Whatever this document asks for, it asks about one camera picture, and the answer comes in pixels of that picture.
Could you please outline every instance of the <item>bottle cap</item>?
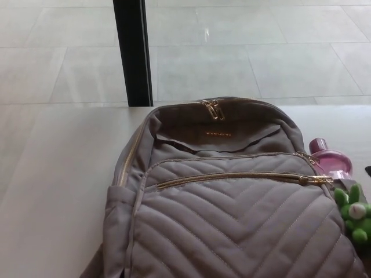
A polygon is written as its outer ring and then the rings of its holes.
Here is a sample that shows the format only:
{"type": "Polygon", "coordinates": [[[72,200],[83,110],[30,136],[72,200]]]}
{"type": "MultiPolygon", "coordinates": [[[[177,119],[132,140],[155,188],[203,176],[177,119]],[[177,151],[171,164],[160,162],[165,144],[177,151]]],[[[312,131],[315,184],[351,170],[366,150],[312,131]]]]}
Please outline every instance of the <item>bottle cap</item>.
{"type": "Polygon", "coordinates": [[[309,143],[309,151],[311,154],[329,149],[326,140],[323,138],[316,138],[309,143]]]}

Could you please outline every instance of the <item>green plush toy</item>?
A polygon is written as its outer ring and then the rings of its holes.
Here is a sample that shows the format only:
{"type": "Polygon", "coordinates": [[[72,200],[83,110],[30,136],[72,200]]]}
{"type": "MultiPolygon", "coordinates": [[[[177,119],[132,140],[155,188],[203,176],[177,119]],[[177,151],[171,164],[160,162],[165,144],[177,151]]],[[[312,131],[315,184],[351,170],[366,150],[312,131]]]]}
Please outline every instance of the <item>green plush toy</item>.
{"type": "Polygon", "coordinates": [[[361,189],[355,184],[350,194],[335,189],[334,196],[346,227],[352,231],[353,241],[358,244],[371,243],[371,205],[359,202],[361,189]]]}

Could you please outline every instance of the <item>chevron quilted pattern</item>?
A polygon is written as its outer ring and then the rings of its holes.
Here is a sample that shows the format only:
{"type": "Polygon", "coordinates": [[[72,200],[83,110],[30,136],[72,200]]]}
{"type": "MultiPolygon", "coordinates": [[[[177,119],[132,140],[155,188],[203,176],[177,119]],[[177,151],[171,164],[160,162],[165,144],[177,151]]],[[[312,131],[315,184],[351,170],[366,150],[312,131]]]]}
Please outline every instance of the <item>chevron quilted pattern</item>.
{"type": "Polygon", "coordinates": [[[133,219],[130,277],[363,277],[337,207],[320,187],[252,178],[153,187],[226,171],[313,175],[302,158],[197,163],[165,162],[148,172],[133,219]]]}

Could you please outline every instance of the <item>metal pole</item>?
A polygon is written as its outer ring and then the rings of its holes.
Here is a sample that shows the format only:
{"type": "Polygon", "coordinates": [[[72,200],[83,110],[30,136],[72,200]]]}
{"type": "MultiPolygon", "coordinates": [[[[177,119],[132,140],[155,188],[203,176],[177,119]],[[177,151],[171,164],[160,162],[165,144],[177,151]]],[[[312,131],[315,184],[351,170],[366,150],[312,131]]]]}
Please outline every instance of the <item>metal pole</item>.
{"type": "Polygon", "coordinates": [[[153,106],[145,2],[113,1],[129,106],[153,106]]]}

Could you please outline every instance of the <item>zipper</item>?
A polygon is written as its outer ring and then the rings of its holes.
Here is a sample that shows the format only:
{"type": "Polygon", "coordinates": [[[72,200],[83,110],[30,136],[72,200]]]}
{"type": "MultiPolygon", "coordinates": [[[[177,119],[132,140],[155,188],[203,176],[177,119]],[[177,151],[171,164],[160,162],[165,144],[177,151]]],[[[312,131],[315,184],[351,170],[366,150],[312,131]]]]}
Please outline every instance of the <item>zipper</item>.
{"type": "Polygon", "coordinates": [[[217,100],[201,100],[201,104],[206,106],[209,110],[211,117],[214,120],[224,120],[224,114],[221,110],[217,100]]]}
{"type": "Polygon", "coordinates": [[[319,159],[315,158],[314,156],[311,156],[305,152],[296,152],[295,154],[297,156],[301,156],[302,158],[306,158],[312,165],[319,165],[319,159]]]}
{"type": "Polygon", "coordinates": [[[165,181],[157,185],[157,190],[171,188],[181,184],[198,181],[212,181],[226,178],[266,178],[270,180],[284,181],[297,183],[300,185],[317,185],[327,184],[333,182],[333,178],[329,175],[298,175],[272,172],[233,172],[233,173],[217,173],[195,175],[187,178],[177,178],[171,181],[165,181]]]}
{"type": "Polygon", "coordinates": [[[288,153],[288,152],[261,152],[261,153],[255,153],[253,155],[234,155],[234,156],[208,156],[204,158],[173,158],[173,159],[165,159],[160,161],[159,163],[155,164],[154,166],[157,166],[159,164],[165,163],[165,162],[182,162],[182,161],[199,161],[199,160],[213,160],[213,159],[239,159],[239,158],[257,158],[259,156],[270,156],[270,155],[292,155],[297,156],[301,159],[303,159],[305,162],[307,162],[313,170],[313,165],[315,162],[310,162],[311,155],[308,155],[304,152],[296,152],[296,153],[288,153]]]}
{"type": "MultiPolygon", "coordinates": [[[[273,107],[275,109],[278,109],[282,114],[286,115],[281,109],[275,107],[274,105],[272,104],[269,104],[269,103],[265,103],[264,101],[260,101],[260,100],[255,100],[253,98],[243,98],[243,97],[236,97],[236,98],[225,98],[224,100],[252,100],[256,103],[262,103],[266,106],[269,106],[269,107],[273,107]]],[[[214,120],[224,120],[225,117],[224,117],[224,114],[219,106],[219,100],[201,100],[201,101],[193,101],[193,102],[189,102],[189,103],[182,103],[183,105],[187,105],[187,104],[202,104],[202,105],[205,105],[207,107],[207,109],[209,110],[212,118],[214,120]]],[[[118,183],[118,186],[123,186],[124,183],[125,183],[125,180],[126,180],[126,170],[127,168],[129,167],[130,163],[132,162],[132,159],[133,159],[133,156],[134,156],[134,153],[136,152],[136,149],[137,149],[137,146],[139,144],[139,141],[140,141],[140,137],[142,136],[143,134],[143,131],[144,131],[144,126],[146,125],[148,119],[150,116],[152,116],[153,113],[155,113],[157,110],[153,110],[151,111],[147,117],[145,118],[145,120],[143,121],[143,123],[141,124],[141,128],[138,132],[138,135],[134,141],[134,144],[132,145],[130,151],[129,151],[129,154],[128,154],[128,157],[126,158],[125,160],[125,163],[122,167],[122,170],[120,172],[120,175],[119,175],[119,183],[118,183]]]]}

